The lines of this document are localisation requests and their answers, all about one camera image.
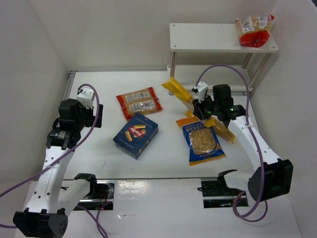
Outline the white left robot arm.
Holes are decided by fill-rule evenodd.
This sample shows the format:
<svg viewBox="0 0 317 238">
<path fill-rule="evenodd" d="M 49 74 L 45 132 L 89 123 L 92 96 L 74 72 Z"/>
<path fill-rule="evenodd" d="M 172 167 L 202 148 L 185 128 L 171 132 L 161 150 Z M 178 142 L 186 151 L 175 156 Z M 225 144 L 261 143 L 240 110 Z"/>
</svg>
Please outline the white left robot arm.
<svg viewBox="0 0 317 238">
<path fill-rule="evenodd" d="M 67 99 L 60 103 L 59 117 L 47 136 L 46 157 L 36 189 L 24 211 L 13 217 L 15 226 L 29 238 L 61 238 L 64 236 L 70 213 L 86 195 L 97 192 L 93 174 L 78 174 L 70 187 L 60 193 L 67 166 L 74 151 L 85 141 L 83 128 L 102 126 L 103 105 L 93 114 L 92 100 Z"/>
</svg>

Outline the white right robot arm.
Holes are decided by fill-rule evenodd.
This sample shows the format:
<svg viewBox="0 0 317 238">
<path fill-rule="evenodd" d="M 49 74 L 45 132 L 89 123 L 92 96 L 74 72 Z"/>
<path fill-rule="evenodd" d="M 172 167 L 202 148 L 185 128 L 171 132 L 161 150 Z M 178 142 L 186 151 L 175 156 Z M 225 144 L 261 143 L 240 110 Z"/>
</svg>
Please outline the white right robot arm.
<svg viewBox="0 0 317 238">
<path fill-rule="evenodd" d="M 242 105 L 235 105 L 230 86 L 216 85 L 213 95 L 208 95 L 208 85 L 200 82 L 193 87 L 198 98 L 193 100 L 193 114 L 202 122 L 217 119 L 225 125 L 239 141 L 252 162 L 252 175 L 237 170 L 220 173 L 228 188 L 246 190 L 254 200 L 265 201 L 288 194 L 291 187 L 293 164 L 282 160 L 261 135 L 255 130 Z"/>
</svg>

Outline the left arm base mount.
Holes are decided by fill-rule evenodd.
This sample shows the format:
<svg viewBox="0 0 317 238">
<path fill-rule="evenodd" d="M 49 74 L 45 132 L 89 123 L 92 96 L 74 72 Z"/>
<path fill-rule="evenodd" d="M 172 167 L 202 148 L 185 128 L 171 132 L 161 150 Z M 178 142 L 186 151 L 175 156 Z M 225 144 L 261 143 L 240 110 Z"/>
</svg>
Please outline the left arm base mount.
<svg viewBox="0 0 317 238">
<path fill-rule="evenodd" d="M 75 211 L 83 210 L 79 206 L 89 211 L 98 211 L 100 208 L 102 210 L 113 210 L 115 181 L 98 179 L 97 183 L 101 187 L 97 194 L 93 197 L 84 196 L 74 208 Z"/>
</svg>

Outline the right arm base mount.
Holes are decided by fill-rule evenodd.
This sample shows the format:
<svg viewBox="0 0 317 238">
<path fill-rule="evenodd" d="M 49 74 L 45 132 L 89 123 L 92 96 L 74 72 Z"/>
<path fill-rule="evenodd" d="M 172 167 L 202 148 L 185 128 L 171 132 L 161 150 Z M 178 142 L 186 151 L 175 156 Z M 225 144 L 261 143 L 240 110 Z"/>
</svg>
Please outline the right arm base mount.
<svg viewBox="0 0 317 238">
<path fill-rule="evenodd" d="M 216 180 L 202 180 L 197 188 L 203 196 L 204 208 L 230 208 L 238 194 L 238 189 L 224 188 Z"/>
</svg>

